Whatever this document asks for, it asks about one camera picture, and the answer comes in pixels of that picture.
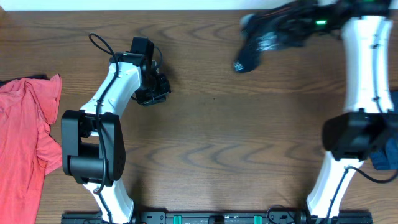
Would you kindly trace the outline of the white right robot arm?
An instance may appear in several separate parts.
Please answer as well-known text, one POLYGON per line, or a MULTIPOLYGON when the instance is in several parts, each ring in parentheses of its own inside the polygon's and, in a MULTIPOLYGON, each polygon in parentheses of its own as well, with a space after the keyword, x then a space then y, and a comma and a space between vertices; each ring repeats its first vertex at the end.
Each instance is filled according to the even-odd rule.
POLYGON ((371 223, 367 211, 340 210, 361 166, 397 133, 397 113, 388 84, 387 57, 392 28, 389 1, 338 1, 329 6, 294 7, 277 29, 306 38, 338 30, 346 55, 343 113, 322 127, 322 168, 295 223, 371 223))

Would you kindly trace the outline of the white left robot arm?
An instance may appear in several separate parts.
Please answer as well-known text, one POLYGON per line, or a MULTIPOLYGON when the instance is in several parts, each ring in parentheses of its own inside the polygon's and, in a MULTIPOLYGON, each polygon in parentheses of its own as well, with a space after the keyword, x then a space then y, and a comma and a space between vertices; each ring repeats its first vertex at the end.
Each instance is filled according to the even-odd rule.
POLYGON ((113 54, 109 71, 93 97, 62 116, 63 171, 94 197, 97 216, 62 218, 63 222, 131 223, 134 201, 122 180, 126 150, 121 117, 130 100, 141 106, 165 101, 170 85, 152 53, 113 54))

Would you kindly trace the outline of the black orange-patterned shirt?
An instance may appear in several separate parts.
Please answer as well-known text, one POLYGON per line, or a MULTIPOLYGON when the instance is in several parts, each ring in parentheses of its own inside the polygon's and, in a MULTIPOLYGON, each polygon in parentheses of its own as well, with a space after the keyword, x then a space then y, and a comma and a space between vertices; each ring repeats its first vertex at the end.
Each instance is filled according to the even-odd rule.
POLYGON ((247 73, 261 64, 261 54, 286 48, 285 38, 277 32, 277 24, 288 16, 294 4, 284 4, 274 9, 247 14, 240 20, 244 43, 233 61, 235 72, 247 73))

